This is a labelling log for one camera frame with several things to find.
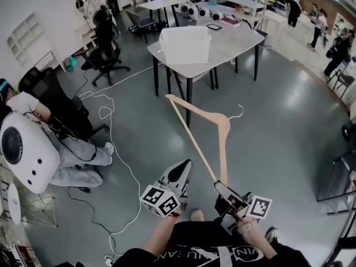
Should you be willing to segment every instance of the black office chair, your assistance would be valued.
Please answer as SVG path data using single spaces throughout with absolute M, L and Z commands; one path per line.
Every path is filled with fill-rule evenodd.
M 110 72 L 112 70 L 126 69 L 130 71 L 131 69 L 128 66 L 115 66 L 116 62 L 121 63 L 119 60 L 120 49 L 117 46 L 114 38 L 117 38 L 118 31 L 113 27 L 112 17 L 108 14 L 107 9 L 99 10 L 94 18 L 93 22 L 96 26 L 95 28 L 95 37 L 98 48 L 95 48 L 89 56 L 86 56 L 88 50 L 79 50 L 73 57 L 83 56 L 85 58 L 85 63 L 82 65 L 82 70 L 99 69 L 99 75 L 92 81 L 93 86 L 96 86 L 96 81 L 103 75 L 106 75 L 109 85 L 112 86 L 110 79 Z
M 78 96 L 74 96 L 73 99 L 67 97 L 52 68 L 42 72 L 35 67 L 30 69 L 20 80 L 18 88 L 20 92 L 32 95 L 49 108 L 51 124 L 60 131 L 61 139 L 67 137 L 68 129 L 78 139 L 84 141 L 103 128 L 109 130 L 107 125 L 101 125 L 93 130 L 88 119 L 88 110 Z
M 352 77 L 352 76 L 350 76 L 350 75 L 344 74 L 341 70 L 337 70 L 337 71 L 335 72 L 335 74 L 328 80 L 327 83 L 329 83 L 335 76 L 337 76 L 338 79 L 336 80 L 336 83 L 335 83 L 335 85 L 334 85 L 333 91 L 335 90 L 336 84 L 337 84 L 338 82 L 340 82 L 340 85 L 338 86 L 337 89 L 339 89 L 342 85 L 345 86 L 345 90 L 344 90 L 343 94 L 342 94 L 341 97 L 340 97 L 340 99 L 342 99 L 343 96 L 344 96 L 344 94 L 345 94 L 345 92 L 346 92 L 346 90 L 347 90 L 347 88 L 348 88 L 352 83 L 354 83 L 355 78 Z

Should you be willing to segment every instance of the white wall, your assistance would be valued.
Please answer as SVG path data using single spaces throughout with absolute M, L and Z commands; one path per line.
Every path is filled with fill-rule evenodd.
M 6 78 L 15 86 L 26 73 L 8 48 L 7 38 L 32 12 L 38 12 L 44 33 L 58 61 L 62 62 L 82 47 L 73 29 L 77 19 L 75 1 L 0 0 L 0 69 L 2 78 Z

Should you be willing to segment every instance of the bag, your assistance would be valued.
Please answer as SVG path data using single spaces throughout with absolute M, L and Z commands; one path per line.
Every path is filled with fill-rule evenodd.
M 334 55 L 335 55 L 335 53 L 336 53 L 336 51 L 337 51 L 337 49 L 336 49 L 335 46 L 331 47 L 331 48 L 327 51 L 326 57 L 327 57 L 327 58 L 333 58 Z

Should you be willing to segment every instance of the white cable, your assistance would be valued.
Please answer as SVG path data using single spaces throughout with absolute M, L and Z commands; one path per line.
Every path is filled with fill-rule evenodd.
M 101 95 L 96 95 L 96 94 L 97 94 L 97 93 L 100 93 L 100 92 L 103 91 L 103 90 L 112 88 L 112 87 L 114 87 L 114 86 L 120 84 L 121 82 L 123 82 L 123 81 L 125 81 L 125 80 L 127 80 L 127 79 L 129 79 L 129 78 L 131 78 L 131 77 L 133 77 L 133 76 L 136 76 L 136 75 L 142 73 L 143 71 L 149 70 L 149 69 L 151 69 L 151 68 L 153 68 L 153 66 L 148 67 L 148 68 L 146 68 L 146 69 L 144 69 L 144 70 L 142 70 L 142 71 L 140 71 L 140 72 L 138 72 L 138 73 L 135 73 L 135 74 L 133 74 L 133 75 L 131 75 L 131 76 L 128 76 L 128 77 L 126 77 L 125 79 L 119 81 L 118 83 L 115 83 L 114 85 L 112 85 L 112 86 L 110 86 L 110 87 L 101 89 L 101 90 L 99 90 L 99 91 L 97 91 L 97 92 L 95 92 L 95 93 L 93 93 L 92 91 L 88 91 L 88 92 L 83 93 L 83 94 L 81 94 L 81 95 L 79 96 L 79 98 L 80 98 L 80 97 L 82 97 L 82 96 L 84 96 L 84 95 L 87 95 L 88 93 L 91 93 L 90 95 L 88 95 L 88 96 L 82 98 L 81 100 L 83 101 L 84 99 L 93 96 L 94 98 L 105 97 L 105 98 L 107 98 L 107 99 L 109 99 L 109 100 L 112 101 L 112 109 L 111 109 L 111 108 L 108 108 L 108 107 L 105 107 L 105 106 L 101 106 L 101 107 L 99 108 L 99 118 L 100 118 L 100 120 L 104 120 L 104 119 L 106 119 L 107 117 L 110 116 L 110 141 L 112 142 L 112 144 L 113 144 L 113 146 L 114 146 L 114 148 L 115 148 L 115 153 L 116 153 L 117 157 L 120 159 L 120 161 L 121 161 L 123 164 L 125 164 L 125 165 L 128 167 L 128 169 L 129 169 L 129 171 L 130 171 L 132 177 L 135 179 L 135 181 L 137 182 L 137 184 L 138 184 L 138 186 L 139 186 L 139 203 L 140 203 L 139 211 L 137 212 L 137 214 L 136 214 L 136 216 L 134 217 L 134 219 L 131 220 L 130 222 L 128 222 L 128 223 L 123 227 L 122 230 L 120 230 L 120 231 L 118 231 L 118 232 L 116 232 L 116 233 L 112 233 L 112 234 L 110 234 L 110 236 L 109 236 L 109 244 L 110 244 L 111 251 L 113 252 L 114 255 L 117 255 L 117 256 L 122 256 L 123 254 L 119 254 L 119 253 L 116 253 L 116 252 L 115 252 L 115 250 L 112 248 L 112 245 L 111 245 L 111 238 L 112 238 L 113 235 L 122 233 L 122 232 L 123 232 L 129 225 L 131 225 L 131 224 L 137 219 L 137 217 L 139 216 L 139 214 L 140 214 L 140 212 L 141 212 L 141 208 L 142 208 L 141 201 L 140 201 L 140 196 L 141 196 L 140 188 L 141 188 L 141 185 L 140 185 L 140 182 L 137 180 L 137 178 L 136 178 L 136 177 L 134 176 L 134 174 L 132 173 L 132 170 L 131 170 L 130 166 L 129 166 L 127 163 L 125 163 L 125 162 L 122 160 L 122 158 L 119 156 L 119 154 L 117 153 L 116 145 L 115 145 L 115 143 L 114 143 L 113 140 L 112 140 L 112 134 L 111 134 L 111 131 L 112 131 L 112 113 L 114 113 L 114 111 L 115 111 L 114 101 L 113 101 L 112 98 L 107 97 L 105 94 L 101 94 Z M 103 108 L 109 110 L 109 113 L 108 113 L 105 117 L 102 117 L 101 114 L 100 114 L 101 109 L 103 109 Z
M 232 119 L 232 118 L 239 118 L 239 117 L 241 117 L 241 116 L 243 115 L 243 113 L 244 113 L 244 108 L 243 108 L 240 104 L 238 104 L 238 106 L 240 106 L 240 107 L 243 109 L 242 113 L 241 113 L 240 115 L 238 115 L 238 116 L 229 117 L 229 120 Z

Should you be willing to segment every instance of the white shirt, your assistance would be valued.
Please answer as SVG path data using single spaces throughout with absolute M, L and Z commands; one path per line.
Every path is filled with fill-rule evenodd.
M 327 19 L 325 18 L 324 15 L 320 15 L 318 19 L 315 21 L 315 26 L 319 29 L 322 29 L 327 25 Z
M 33 112 L 36 109 L 38 103 L 39 100 L 36 99 L 35 97 L 31 96 L 28 93 L 21 92 L 20 94 L 15 95 L 10 100 L 8 100 L 6 102 L 6 105 L 9 106 L 12 109 L 12 111 L 16 111 L 21 115 L 28 117 L 31 121 L 37 123 L 39 127 L 44 130 L 45 134 L 48 136 L 48 138 L 55 146 L 55 148 L 58 149 L 60 143 L 56 135 L 50 129 L 50 127 L 48 127 L 46 123 L 43 122 L 39 123 L 38 118 L 28 113 L 28 112 Z
M 33 112 L 36 109 L 38 102 L 39 100 L 30 94 L 21 92 L 20 94 L 15 95 L 10 100 L 8 100 L 6 105 L 9 106 L 12 111 L 16 111 L 21 115 L 24 115 L 27 112 Z

